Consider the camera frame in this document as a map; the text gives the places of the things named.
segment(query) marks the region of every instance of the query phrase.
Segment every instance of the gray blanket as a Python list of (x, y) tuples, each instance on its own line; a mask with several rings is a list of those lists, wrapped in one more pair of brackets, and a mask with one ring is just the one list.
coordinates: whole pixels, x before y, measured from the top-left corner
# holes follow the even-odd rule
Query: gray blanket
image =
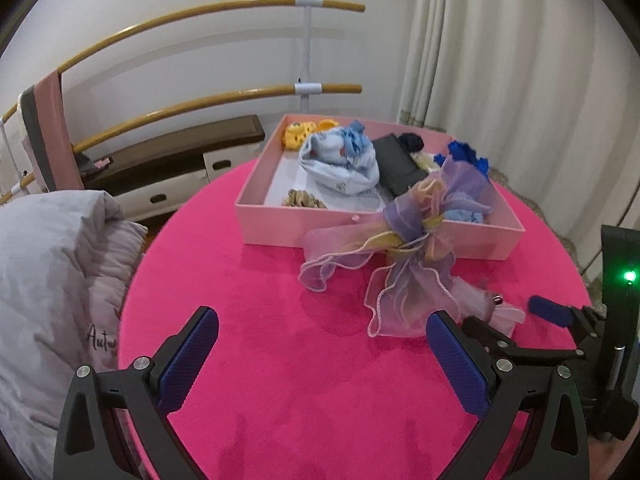
[(57, 191), (0, 207), (0, 431), (49, 480), (71, 377), (116, 369), (122, 301), (146, 229), (103, 191)]

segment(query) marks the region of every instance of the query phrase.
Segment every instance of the wooden barre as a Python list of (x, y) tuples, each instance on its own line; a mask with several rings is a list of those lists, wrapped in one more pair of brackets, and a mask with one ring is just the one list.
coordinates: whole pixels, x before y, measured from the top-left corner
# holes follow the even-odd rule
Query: wooden barre
[[(81, 61), (87, 59), (89, 56), (104, 50), (108, 46), (114, 43), (151, 30), (152, 28), (160, 27), (167, 23), (179, 22), (187, 18), (193, 18), (194, 16), (201, 16), (203, 14), (212, 14), (214, 12), (222, 12), (223, 10), (235, 10), (235, 9), (250, 9), (252, 7), (296, 7), (299, 6), (296, 0), (229, 0), (226, 2), (217, 2), (214, 4), (202, 5), (199, 7), (190, 7), (189, 9), (178, 10), (171, 14), (165, 14), (158, 18), (148, 20), (148, 22), (132, 25), (131, 27), (123, 28), (120, 32), (104, 38), (103, 40), (95, 43), (89, 48), (84, 49), (70, 59), (67, 59), (62, 65), (58, 67), (60, 73), (66, 72), (71, 67), (77, 65)], [(322, 0), (322, 7), (325, 9), (340, 9), (340, 10), (352, 10), (353, 12), (364, 12), (365, 6), (363, 4), (356, 4), (353, 2), (344, 2), (341, 0)], [(17, 110), (17, 104), (13, 105), (2, 116), (2, 120), (7, 122), (9, 118), (15, 114)]]
[[(327, 83), (322, 85), (323, 94), (359, 94), (362, 92), (362, 86), (350, 83)], [(279, 85), (269, 86), (267, 88), (253, 88), (249, 90), (236, 90), (234, 92), (225, 92), (223, 94), (215, 94), (200, 99), (194, 99), (191, 101), (185, 101), (183, 103), (168, 106), (167, 108), (160, 108), (154, 112), (149, 112), (135, 119), (124, 121), (123, 123), (116, 124), (115, 126), (104, 130), (99, 134), (89, 137), (88, 139), (81, 140), (77, 144), (74, 144), (74, 153), (82, 153), (97, 146), (98, 144), (105, 142), (106, 140), (113, 139), (126, 132), (135, 130), (140, 126), (146, 124), (156, 123), (162, 119), (174, 117), (176, 115), (185, 114), (187, 112), (193, 112), (194, 110), (201, 110), (202, 108), (209, 108), (211, 106), (223, 105), (228, 103), (237, 103), (240, 101), (249, 101), (251, 99), (262, 99), (265, 97), (279, 97), (287, 95), (296, 95), (295, 85)], [(20, 180), (20, 188), (24, 189), (35, 179), (33, 173), (28, 174)], [(0, 198), (0, 205), (4, 205), (11, 200), (13, 194), (11, 191), (5, 193)]]

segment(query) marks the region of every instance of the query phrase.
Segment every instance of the blue gripper pad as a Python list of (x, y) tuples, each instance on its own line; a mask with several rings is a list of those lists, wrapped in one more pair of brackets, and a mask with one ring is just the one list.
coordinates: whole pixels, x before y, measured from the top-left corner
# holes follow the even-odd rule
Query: blue gripper pad
[(574, 316), (570, 307), (548, 300), (547, 298), (542, 298), (541, 296), (531, 296), (529, 298), (529, 311), (535, 316), (547, 320), (549, 323), (564, 328), (571, 326), (574, 322)]
[(160, 412), (165, 415), (182, 407), (200, 369), (218, 339), (218, 315), (208, 309), (186, 337), (158, 381)]
[(467, 413), (483, 418), (490, 406), (484, 375), (437, 312), (429, 316), (426, 332), (427, 342), (460, 404)]

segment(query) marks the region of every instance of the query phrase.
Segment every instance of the metal screw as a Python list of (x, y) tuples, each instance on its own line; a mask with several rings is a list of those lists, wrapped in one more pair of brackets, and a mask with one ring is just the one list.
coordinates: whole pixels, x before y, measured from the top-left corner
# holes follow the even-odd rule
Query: metal screw
[(558, 367), (558, 375), (560, 377), (564, 377), (565, 379), (568, 379), (569, 377), (571, 377), (571, 370), (569, 370), (569, 368), (567, 368), (564, 365), (560, 365)]
[(513, 370), (513, 364), (508, 359), (498, 359), (495, 365), (501, 372), (511, 372)]
[(80, 378), (87, 377), (90, 371), (91, 371), (91, 368), (89, 368), (87, 365), (82, 365), (81, 367), (78, 368), (78, 370), (76, 370), (76, 375)]
[(149, 366), (150, 362), (151, 361), (149, 360), (148, 357), (139, 357), (135, 361), (133, 361), (133, 367), (136, 370), (144, 370), (146, 367)]

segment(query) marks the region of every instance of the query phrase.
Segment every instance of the pink tablecloth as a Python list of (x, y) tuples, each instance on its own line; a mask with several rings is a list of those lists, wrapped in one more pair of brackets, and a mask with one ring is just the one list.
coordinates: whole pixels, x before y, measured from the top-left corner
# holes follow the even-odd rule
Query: pink tablecloth
[[(317, 294), (297, 281), (302, 250), (242, 244), (233, 202), (250, 168), (203, 189), (151, 245), (124, 307), (120, 366), (152, 355), (209, 305), (220, 338), (183, 408), (169, 416), (209, 479), (436, 478), (476, 418), (463, 412), (424, 339), (367, 336), (362, 300), (371, 267), (338, 270)], [(561, 244), (502, 192), (527, 233), (506, 261), (460, 260), (454, 274), (487, 279), (523, 308), (532, 294), (586, 304)], [(532, 316), (514, 339), (572, 346), (567, 332)], [(514, 445), (515, 438), (491, 478)]]

